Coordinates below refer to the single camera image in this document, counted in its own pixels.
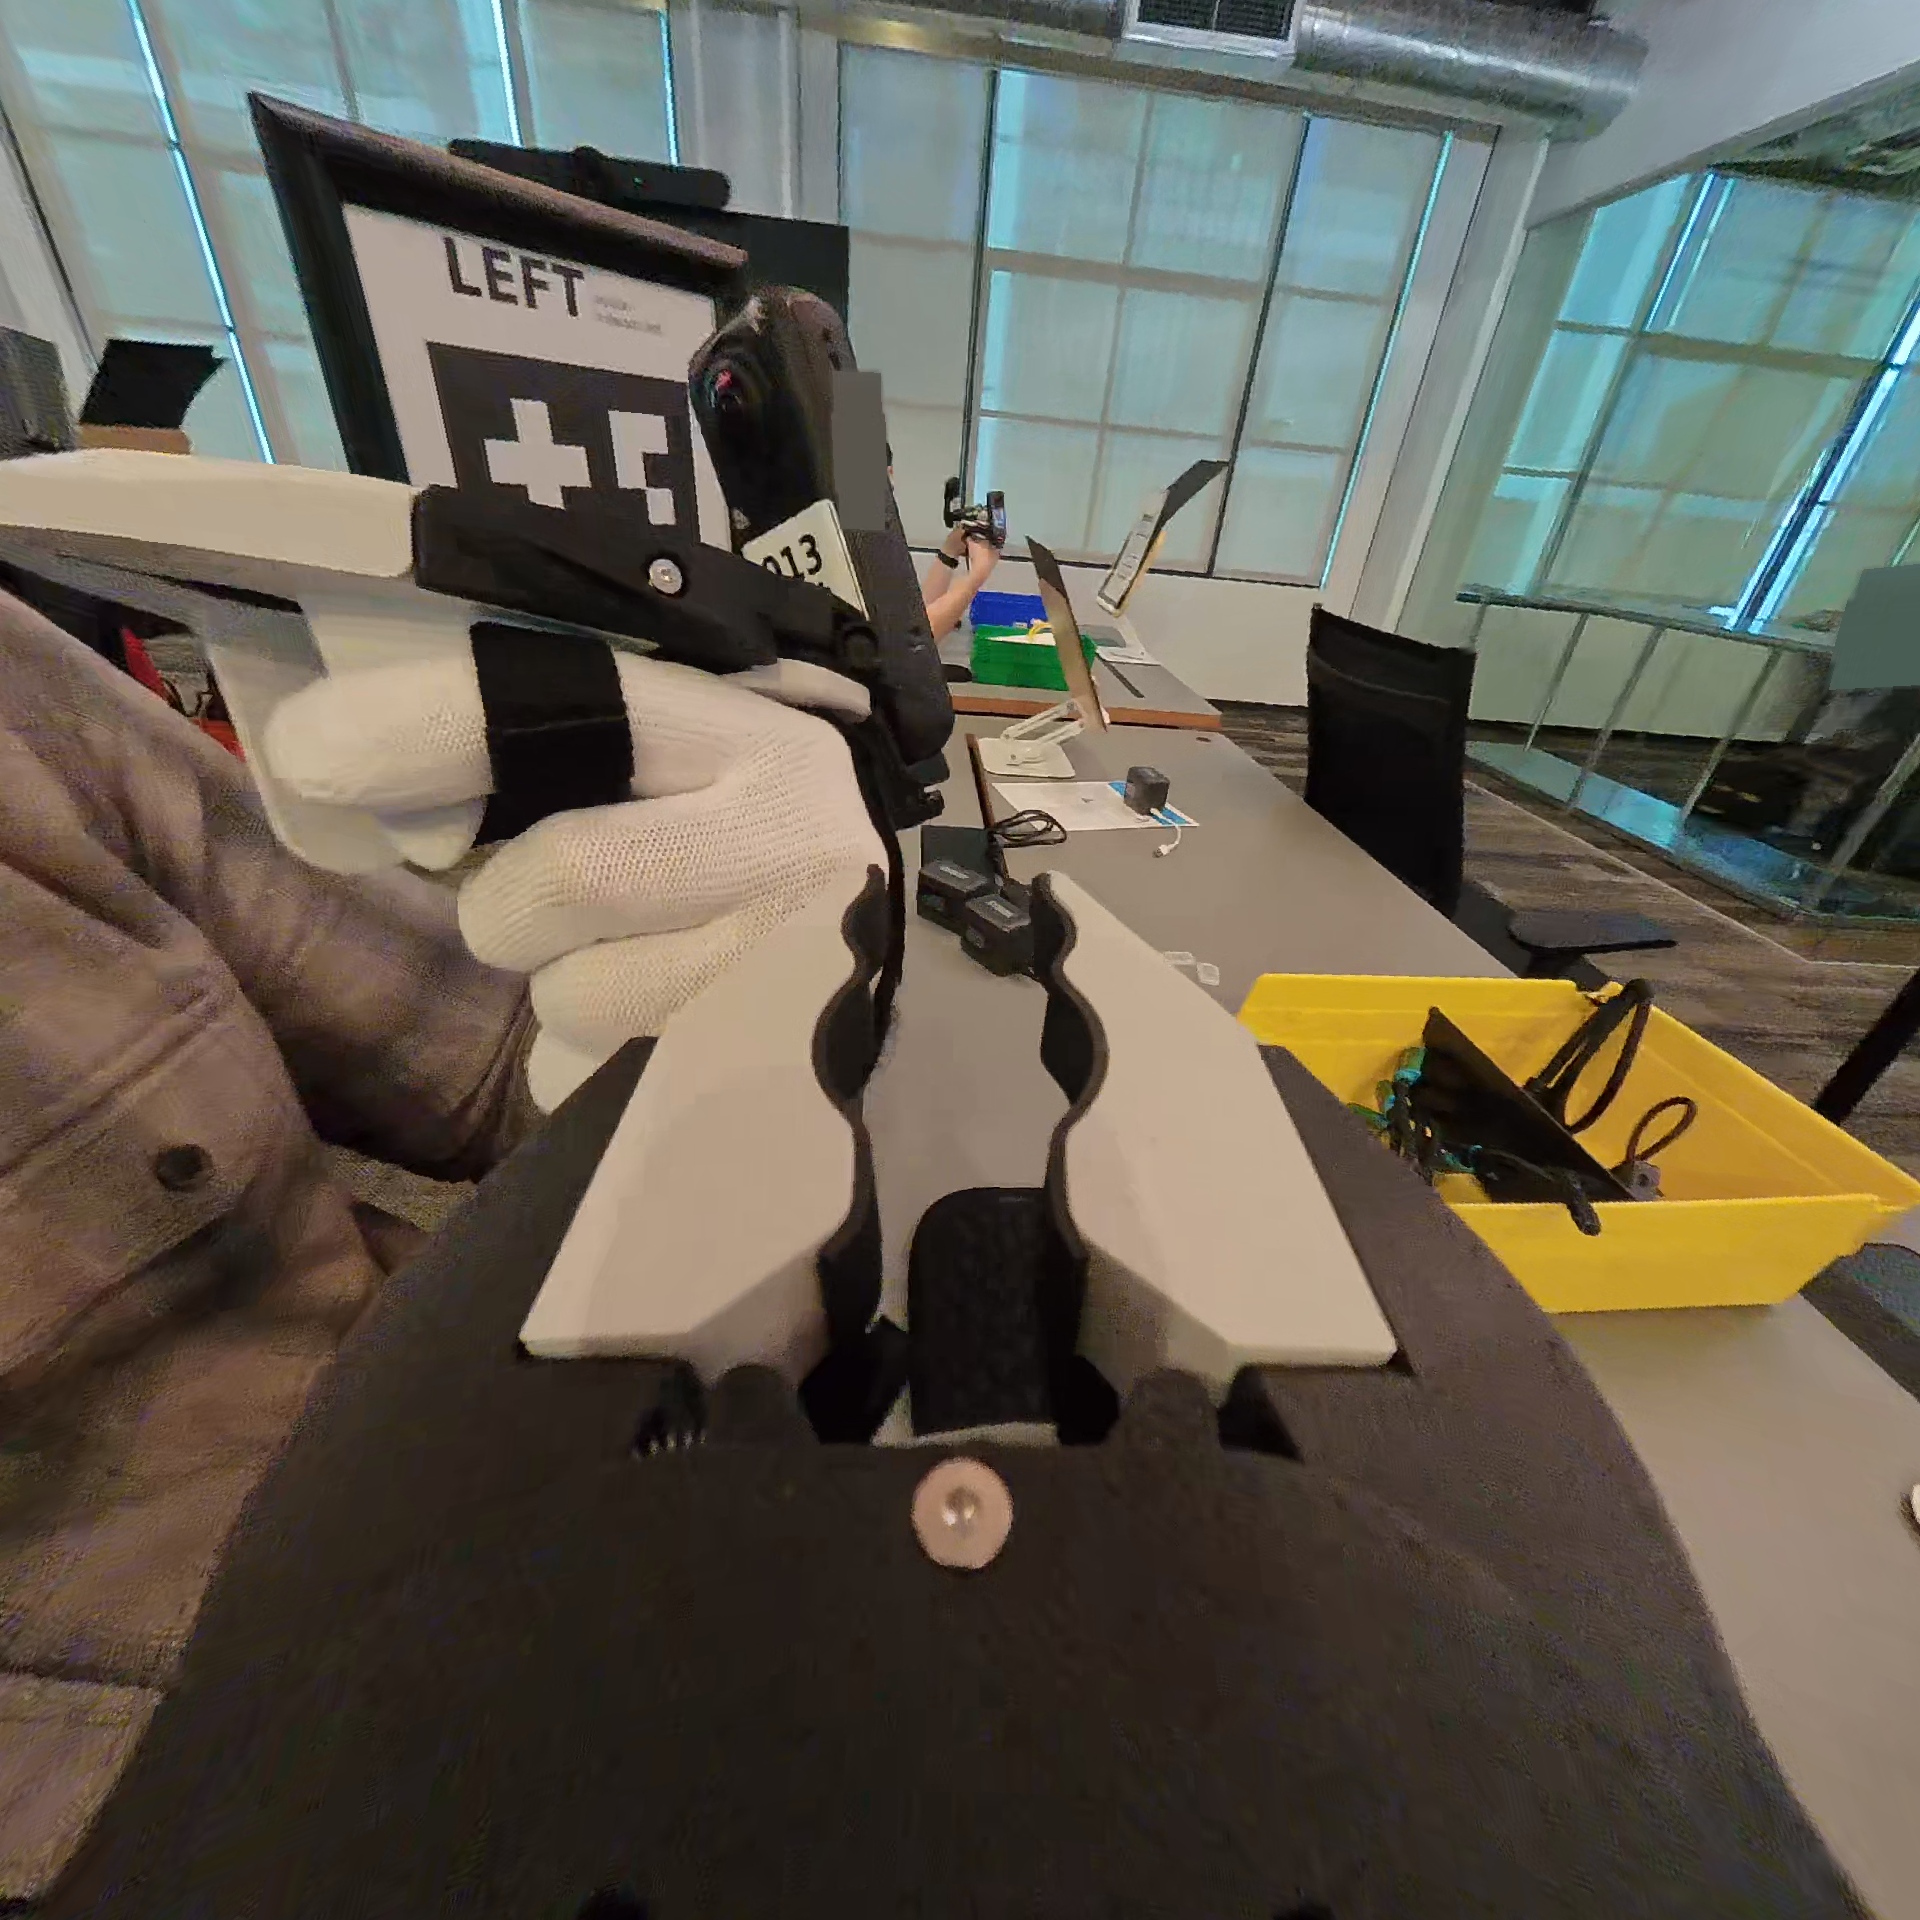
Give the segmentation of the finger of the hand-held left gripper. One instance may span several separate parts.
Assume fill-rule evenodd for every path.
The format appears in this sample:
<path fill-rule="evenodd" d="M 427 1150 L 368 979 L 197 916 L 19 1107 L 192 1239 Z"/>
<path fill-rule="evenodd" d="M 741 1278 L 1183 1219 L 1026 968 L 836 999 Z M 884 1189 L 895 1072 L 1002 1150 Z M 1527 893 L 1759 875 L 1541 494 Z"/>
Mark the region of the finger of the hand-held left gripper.
<path fill-rule="evenodd" d="M 236 724 L 419 661 L 415 501 L 348 470 L 127 447 L 5 461 L 3 557 L 186 627 Z"/>

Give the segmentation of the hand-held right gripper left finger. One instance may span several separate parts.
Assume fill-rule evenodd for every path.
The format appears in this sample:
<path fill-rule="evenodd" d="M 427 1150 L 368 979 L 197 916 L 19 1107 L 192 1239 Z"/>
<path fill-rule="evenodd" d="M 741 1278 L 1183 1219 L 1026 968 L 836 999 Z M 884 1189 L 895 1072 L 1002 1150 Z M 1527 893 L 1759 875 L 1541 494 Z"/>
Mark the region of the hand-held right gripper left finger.
<path fill-rule="evenodd" d="M 800 1384 L 866 1332 L 889 940 L 888 871 L 839 871 L 672 1016 L 522 1322 L 528 1356 Z"/>

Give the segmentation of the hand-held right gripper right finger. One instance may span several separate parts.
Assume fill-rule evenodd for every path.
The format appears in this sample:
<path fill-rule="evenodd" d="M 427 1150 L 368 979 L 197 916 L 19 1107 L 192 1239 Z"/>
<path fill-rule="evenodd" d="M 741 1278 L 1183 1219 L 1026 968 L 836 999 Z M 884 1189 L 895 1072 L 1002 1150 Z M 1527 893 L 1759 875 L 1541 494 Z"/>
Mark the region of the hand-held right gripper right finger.
<path fill-rule="evenodd" d="M 1116 1387 L 1381 1370 L 1401 1343 L 1253 1034 L 1066 872 L 1031 886 L 1043 1066 L 1067 1111 L 1048 1203 Z"/>

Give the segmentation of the yellow plastic bin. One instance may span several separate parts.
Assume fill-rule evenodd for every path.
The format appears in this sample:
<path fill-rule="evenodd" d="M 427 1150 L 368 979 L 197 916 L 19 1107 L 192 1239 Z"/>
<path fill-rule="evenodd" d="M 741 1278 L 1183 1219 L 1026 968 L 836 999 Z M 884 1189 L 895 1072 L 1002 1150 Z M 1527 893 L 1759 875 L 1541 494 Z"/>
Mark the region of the yellow plastic bin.
<path fill-rule="evenodd" d="M 1520 1082 L 1599 1003 L 1552 979 L 1269 973 L 1239 1021 L 1335 1100 L 1375 1109 L 1433 1010 Z M 1666 1013 L 1650 1014 L 1618 1101 L 1586 1136 L 1595 1158 L 1621 1162 L 1664 1098 L 1691 1098 L 1697 1125 L 1653 1155 L 1661 1196 L 1601 1204 L 1595 1237 L 1561 1204 L 1500 1204 L 1460 1172 L 1439 1194 L 1549 1312 L 1778 1304 L 1916 1211 L 1908 1172 Z"/>

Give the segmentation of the person's left forearm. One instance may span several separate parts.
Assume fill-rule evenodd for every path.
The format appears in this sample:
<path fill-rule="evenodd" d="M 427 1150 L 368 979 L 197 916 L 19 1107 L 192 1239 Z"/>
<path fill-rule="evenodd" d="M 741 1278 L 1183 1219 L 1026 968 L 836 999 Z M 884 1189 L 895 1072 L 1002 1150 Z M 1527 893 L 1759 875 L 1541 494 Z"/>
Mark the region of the person's left forearm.
<path fill-rule="evenodd" d="M 252 773 L 5 595 L 5 1021 L 59 1092 L 116 1092 L 199 992 L 247 1007 L 315 1134 L 473 1181 L 536 1125 L 528 988 L 480 964 L 452 893 L 289 852 Z"/>

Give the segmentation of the person's left hand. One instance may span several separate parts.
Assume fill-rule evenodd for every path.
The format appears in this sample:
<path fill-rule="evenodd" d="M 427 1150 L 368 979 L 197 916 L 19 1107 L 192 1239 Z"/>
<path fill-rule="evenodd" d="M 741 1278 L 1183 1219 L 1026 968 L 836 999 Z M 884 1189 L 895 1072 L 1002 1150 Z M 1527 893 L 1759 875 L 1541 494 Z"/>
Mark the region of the person's left hand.
<path fill-rule="evenodd" d="M 525 979 L 525 1085 L 551 1114 L 781 924 L 849 906 L 884 867 L 849 738 L 868 717 L 868 692 L 813 663 L 716 677 L 600 638 L 490 630 L 480 663 L 301 687 L 263 760 L 300 799 L 392 832 L 457 815 L 491 836 L 459 931 Z"/>

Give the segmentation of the black bin divider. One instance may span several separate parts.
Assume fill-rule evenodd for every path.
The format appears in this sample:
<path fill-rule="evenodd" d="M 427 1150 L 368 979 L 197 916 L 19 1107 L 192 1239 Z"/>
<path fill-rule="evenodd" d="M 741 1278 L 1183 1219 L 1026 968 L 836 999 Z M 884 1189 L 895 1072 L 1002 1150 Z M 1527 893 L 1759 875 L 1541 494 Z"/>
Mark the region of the black bin divider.
<path fill-rule="evenodd" d="M 1469 1174 L 1492 1204 L 1564 1206 L 1583 1232 L 1599 1235 L 1595 1210 L 1632 1197 L 1623 1178 L 1439 1006 L 1424 1021 L 1408 1104 L 1449 1168 Z"/>

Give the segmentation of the black framed marker sign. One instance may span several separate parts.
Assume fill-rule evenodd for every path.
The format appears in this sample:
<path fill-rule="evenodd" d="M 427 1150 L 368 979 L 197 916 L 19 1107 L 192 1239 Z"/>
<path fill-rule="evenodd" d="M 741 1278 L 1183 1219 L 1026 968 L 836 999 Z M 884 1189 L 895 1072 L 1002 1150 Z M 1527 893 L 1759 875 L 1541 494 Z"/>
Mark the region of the black framed marker sign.
<path fill-rule="evenodd" d="M 744 253 L 253 88 L 352 472 L 732 549 L 689 397 Z"/>

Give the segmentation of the white paper sheet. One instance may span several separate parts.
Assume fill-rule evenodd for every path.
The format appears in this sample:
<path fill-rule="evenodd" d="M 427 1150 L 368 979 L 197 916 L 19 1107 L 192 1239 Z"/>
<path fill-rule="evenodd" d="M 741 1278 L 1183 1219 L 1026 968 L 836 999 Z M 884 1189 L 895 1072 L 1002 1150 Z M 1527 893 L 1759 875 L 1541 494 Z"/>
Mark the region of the white paper sheet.
<path fill-rule="evenodd" d="M 1186 832 L 1199 820 L 1177 806 L 1139 812 L 1117 782 L 989 782 L 999 818 L 1037 812 L 1064 832 Z"/>

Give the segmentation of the green plastic bin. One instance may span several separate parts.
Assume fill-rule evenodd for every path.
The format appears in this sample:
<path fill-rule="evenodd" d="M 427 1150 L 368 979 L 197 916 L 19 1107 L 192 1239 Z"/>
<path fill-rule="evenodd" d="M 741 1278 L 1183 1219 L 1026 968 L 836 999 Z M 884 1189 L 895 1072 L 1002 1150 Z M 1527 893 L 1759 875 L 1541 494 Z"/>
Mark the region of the green plastic bin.
<path fill-rule="evenodd" d="M 975 680 L 986 686 L 1069 690 L 1064 650 L 1044 620 L 975 627 L 968 664 Z"/>

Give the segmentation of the black office chair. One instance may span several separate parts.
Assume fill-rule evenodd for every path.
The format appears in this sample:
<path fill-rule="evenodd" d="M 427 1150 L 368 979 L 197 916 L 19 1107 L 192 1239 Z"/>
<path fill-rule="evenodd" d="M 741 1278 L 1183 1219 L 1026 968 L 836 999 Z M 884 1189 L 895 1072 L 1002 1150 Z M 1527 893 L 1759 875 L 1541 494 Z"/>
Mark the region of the black office chair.
<path fill-rule="evenodd" d="M 1465 782 L 1477 658 L 1311 614 L 1303 799 L 1453 922 L 1465 892 Z"/>

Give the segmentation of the white air vent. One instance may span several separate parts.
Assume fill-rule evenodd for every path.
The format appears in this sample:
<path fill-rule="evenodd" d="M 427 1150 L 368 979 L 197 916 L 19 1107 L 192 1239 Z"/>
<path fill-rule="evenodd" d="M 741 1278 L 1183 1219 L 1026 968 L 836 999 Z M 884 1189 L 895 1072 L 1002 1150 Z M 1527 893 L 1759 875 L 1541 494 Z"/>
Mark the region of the white air vent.
<path fill-rule="evenodd" d="M 1127 3 L 1123 39 L 1188 54 L 1293 59 L 1293 3 Z"/>

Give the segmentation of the silver ceiling duct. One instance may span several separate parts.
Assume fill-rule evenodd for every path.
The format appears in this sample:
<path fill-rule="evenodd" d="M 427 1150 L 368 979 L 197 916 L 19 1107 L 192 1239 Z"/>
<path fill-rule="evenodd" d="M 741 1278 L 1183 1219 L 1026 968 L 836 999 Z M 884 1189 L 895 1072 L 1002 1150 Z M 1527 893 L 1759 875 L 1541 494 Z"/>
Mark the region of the silver ceiling duct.
<path fill-rule="evenodd" d="M 1520 118 L 1555 138 L 1594 138 L 1635 100 L 1644 37 L 1603 5 L 1293 3 L 1287 64 L 1188 54 L 1123 39 L 1127 3 L 853 3 L 803 5 L 844 27 L 909 42 L 1011 53 L 1043 51 L 1242 86 L 1404 93 L 1480 117 Z"/>

